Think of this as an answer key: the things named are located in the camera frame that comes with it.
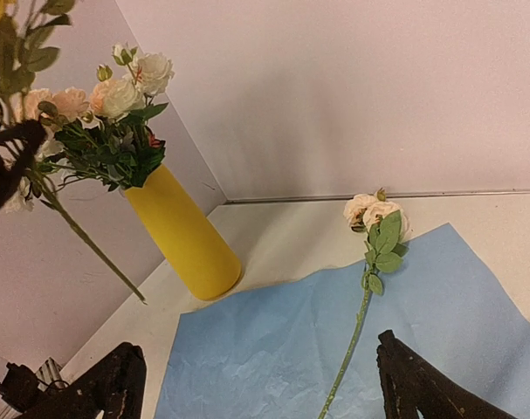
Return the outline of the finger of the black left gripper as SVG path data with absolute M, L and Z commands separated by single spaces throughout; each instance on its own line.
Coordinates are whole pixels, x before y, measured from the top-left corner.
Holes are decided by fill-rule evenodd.
M 46 131 L 38 120 L 25 120 L 0 131 L 0 147 L 8 147 L 19 140 L 23 148 L 16 152 L 10 166 L 0 155 L 0 210 L 14 196 L 25 171 L 31 167 L 34 156 L 46 139 Z

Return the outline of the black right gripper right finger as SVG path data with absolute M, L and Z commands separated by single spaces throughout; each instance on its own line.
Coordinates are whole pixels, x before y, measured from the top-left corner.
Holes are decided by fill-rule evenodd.
M 387 418 L 507 418 L 509 414 L 461 388 L 397 339 L 378 336 L 376 349 Z

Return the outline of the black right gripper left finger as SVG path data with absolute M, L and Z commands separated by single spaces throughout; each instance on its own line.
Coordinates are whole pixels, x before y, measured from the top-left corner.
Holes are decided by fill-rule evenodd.
M 139 346 L 119 344 L 69 387 L 47 397 L 23 418 L 139 418 L 147 364 Z

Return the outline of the yellow flower stem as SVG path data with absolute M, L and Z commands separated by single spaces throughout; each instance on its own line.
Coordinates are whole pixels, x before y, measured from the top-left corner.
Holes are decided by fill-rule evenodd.
M 35 107 L 31 90 L 36 76 L 59 58 L 60 49 L 47 45 L 53 31 L 72 23 L 73 1 L 0 1 L 0 210 L 12 199 L 39 200 L 58 213 L 98 258 L 134 293 L 133 282 L 89 237 L 59 200 L 50 173 L 57 164 L 47 151 L 54 148 L 54 131 L 64 117 L 47 99 Z

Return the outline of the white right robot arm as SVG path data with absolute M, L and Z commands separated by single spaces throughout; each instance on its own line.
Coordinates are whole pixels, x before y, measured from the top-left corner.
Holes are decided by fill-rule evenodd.
M 377 367 L 388 418 L 507 418 L 509 413 L 461 388 L 387 330 Z M 25 365 L 8 363 L 0 396 L 22 418 L 138 418 L 147 364 L 141 347 L 119 344 L 64 388 L 48 386 Z

